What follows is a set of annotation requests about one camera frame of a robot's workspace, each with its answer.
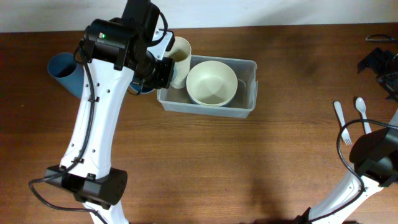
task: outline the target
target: spoon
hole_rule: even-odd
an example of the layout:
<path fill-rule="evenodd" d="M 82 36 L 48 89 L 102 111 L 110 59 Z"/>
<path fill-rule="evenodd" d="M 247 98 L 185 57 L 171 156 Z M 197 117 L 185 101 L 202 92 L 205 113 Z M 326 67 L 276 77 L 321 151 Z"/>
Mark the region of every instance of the spoon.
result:
<path fill-rule="evenodd" d="M 358 99 L 356 99 L 355 108 L 361 113 L 362 119 L 367 119 L 366 113 L 365 113 L 365 111 L 366 111 L 365 101 L 363 101 L 363 99 L 361 97 L 358 97 Z M 371 129 L 369 123 L 364 122 L 363 126 L 365 128 L 365 134 L 369 134 L 372 132 L 372 129 Z"/>

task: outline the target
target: plastic cutlery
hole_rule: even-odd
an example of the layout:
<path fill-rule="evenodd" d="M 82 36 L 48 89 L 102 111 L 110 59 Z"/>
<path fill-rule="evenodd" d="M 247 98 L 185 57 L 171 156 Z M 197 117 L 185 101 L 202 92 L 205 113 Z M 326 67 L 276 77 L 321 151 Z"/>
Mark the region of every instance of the plastic cutlery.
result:
<path fill-rule="evenodd" d="M 366 117 L 366 105 L 365 105 L 365 101 L 363 101 L 363 99 L 361 97 L 358 97 L 358 99 L 356 99 L 355 101 L 355 108 L 361 113 L 362 119 L 367 119 L 368 117 Z M 364 122 L 363 126 L 365 128 L 365 134 L 369 134 L 372 132 L 372 129 L 369 125 L 369 123 Z"/>
<path fill-rule="evenodd" d="M 344 115 L 343 115 L 343 109 L 341 109 L 341 103 L 339 101 L 335 101 L 333 105 L 335 106 L 335 110 L 337 113 L 338 120 L 340 121 L 341 127 L 343 127 L 346 124 L 346 122 L 344 121 Z M 346 143 L 346 145 L 352 144 L 347 129 L 344 129 L 343 133 L 341 134 L 341 137 L 343 138 L 343 141 Z"/>

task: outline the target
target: wooden table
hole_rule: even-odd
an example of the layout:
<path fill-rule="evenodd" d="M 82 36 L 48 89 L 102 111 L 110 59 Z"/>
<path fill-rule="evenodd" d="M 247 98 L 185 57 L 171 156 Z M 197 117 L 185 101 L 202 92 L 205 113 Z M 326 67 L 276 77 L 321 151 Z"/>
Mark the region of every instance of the wooden table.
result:
<path fill-rule="evenodd" d="M 398 37 L 398 24 L 182 29 L 193 54 L 254 60 L 256 109 L 247 119 L 164 111 L 155 94 L 126 95 L 114 135 L 113 167 L 129 174 L 125 216 L 134 223 L 249 223 L 293 219 L 342 179 L 336 153 L 339 124 L 359 118 L 388 122 L 397 103 L 356 64 L 380 46 L 369 34 Z M 79 100 L 47 73 L 59 52 L 72 52 L 82 32 L 1 34 L 0 223 L 91 223 L 86 213 L 53 211 L 30 192 L 30 179 L 59 164 L 72 135 Z M 361 125 L 349 129 L 353 141 Z M 345 156 L 350 147 L 342 146 Z M 57 205 L 81 207 L 73 197 L 38 185 Z M 376 194 L 350 219 L 396 223 L 398 187 Z"/>

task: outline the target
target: storage box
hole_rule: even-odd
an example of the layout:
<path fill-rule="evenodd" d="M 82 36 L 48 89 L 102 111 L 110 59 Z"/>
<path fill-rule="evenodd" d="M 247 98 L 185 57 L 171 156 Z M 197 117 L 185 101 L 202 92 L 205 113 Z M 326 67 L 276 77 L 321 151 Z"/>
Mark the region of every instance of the storage box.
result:
<path fill-rule="evenodd" d="M 164 110 L 247 118 L 249 113 L 256 107 L 258 87 L 258 82 L 256 81 L 257 64 L 250 60 L 192 55 L 191 69 L 201 62 L 209 60 L 223 62 L 234 70 L 238 78 L 238 90 L 231 103 L 227 107 L 196 105 L 191 102 L 187 88 L 177 90 L 170 87 L 169 89 L 163 88 L 157 91 L 157 99 L 162 103 Z"/>

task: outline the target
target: white cup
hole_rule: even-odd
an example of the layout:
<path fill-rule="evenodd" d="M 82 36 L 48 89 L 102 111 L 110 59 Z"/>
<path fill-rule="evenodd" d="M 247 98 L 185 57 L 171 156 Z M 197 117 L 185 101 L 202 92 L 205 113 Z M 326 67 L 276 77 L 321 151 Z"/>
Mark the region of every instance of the white cup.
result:
<path fill-rule="evenodd" d="M 176 37 L 172 49 L 165 53 L 166 57 L 175 61 L 174 69 L 177 70 L 177 74 L 170 83 L 172 87 L 176 89 L 186 87 L 187 75 L 191 67 L 191 54 L 191 45 L 182 37 Z"/>

